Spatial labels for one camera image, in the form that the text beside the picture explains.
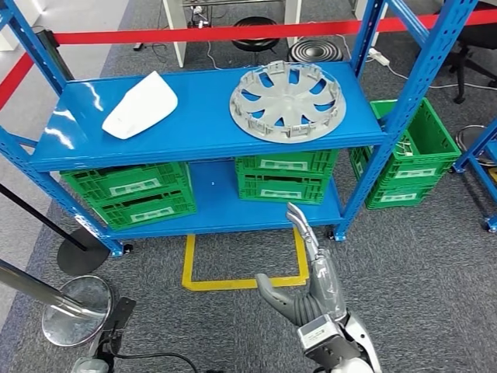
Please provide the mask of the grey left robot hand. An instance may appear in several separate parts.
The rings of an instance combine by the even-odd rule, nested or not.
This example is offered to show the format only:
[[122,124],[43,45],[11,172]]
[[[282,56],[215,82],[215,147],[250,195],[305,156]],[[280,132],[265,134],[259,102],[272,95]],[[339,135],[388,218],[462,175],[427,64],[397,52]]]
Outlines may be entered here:
[[94,357],[81,357],[76,360],[71,373],[109,373],[109,366],[104,360]]

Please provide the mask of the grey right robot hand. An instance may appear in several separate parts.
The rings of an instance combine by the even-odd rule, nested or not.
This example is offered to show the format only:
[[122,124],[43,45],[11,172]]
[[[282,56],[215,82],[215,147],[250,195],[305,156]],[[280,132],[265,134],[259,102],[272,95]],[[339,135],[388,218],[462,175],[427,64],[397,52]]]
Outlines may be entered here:
[[290,295],[272,286],[265,274],[256,274],[259,293],[268,304],[295,326],[303,326],[321,315],[333,320],[347,315],[345,298],[330,254],[320,247],[305,214],[291,202],[287,203],[286,217],[298,229],[308,253],[309,289],[303,295]]

